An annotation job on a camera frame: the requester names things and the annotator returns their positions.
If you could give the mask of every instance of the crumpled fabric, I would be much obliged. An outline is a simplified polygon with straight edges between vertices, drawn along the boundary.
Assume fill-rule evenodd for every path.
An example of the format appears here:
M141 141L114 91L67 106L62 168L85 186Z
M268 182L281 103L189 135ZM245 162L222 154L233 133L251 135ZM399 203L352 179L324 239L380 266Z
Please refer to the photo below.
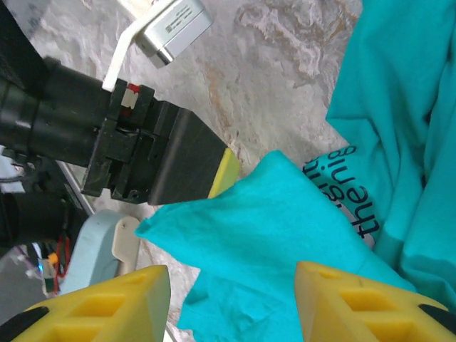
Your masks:
M456 1L363 5L327 116L348 147L303 173L271 152L220 196L138 228L202 270L179 322L197 341L302 341L301 260L456 311Z

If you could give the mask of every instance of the gray marble surface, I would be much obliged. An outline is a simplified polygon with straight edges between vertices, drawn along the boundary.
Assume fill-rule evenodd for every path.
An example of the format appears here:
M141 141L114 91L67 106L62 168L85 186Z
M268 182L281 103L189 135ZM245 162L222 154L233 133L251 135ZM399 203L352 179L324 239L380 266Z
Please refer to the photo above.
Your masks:
M128 20L115 0L8 0L43 56L103 78ZM280 149L297 165L345 144L325 121L360 0L203 0L212 27L176 61L157 70L130 48L120 77L156 89L157 97L198 114L232 149L248 175L268 151ZM96 207L139 219L156 208L114 202ZM169 327L177 339L182 302L198 270L142 242L139 267L167 264L172 299Z

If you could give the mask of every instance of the marble countertop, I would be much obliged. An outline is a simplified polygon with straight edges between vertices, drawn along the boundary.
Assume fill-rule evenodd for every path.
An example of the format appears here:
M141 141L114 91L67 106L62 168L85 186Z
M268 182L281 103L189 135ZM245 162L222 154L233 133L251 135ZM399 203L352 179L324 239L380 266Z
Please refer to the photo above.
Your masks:
M236 153L241 176L270 150L297 165L345 141L325 121L361 0L202 0L212 27L165 68L130 48L120 77L154 88L159 99L193 110ZM42 56L103 78L117 39L129 21L115 0L6 1ZM97 209L143 219L157 208L112 201ZM138 267L167 264L172 282L168 328L180 341L191 333L176 324L198 274L148 242Z

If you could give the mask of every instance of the turquoise cloth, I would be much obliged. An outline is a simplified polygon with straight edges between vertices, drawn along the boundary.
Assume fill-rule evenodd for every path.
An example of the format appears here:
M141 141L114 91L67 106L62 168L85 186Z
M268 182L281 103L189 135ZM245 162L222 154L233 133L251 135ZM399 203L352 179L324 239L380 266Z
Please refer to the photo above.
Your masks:
M303 174L269 153L224 194L165 206L138 228L202 269L179 322L197 341L301 341L298 260L456 311L456 1L363 5L327 116L349 147Z

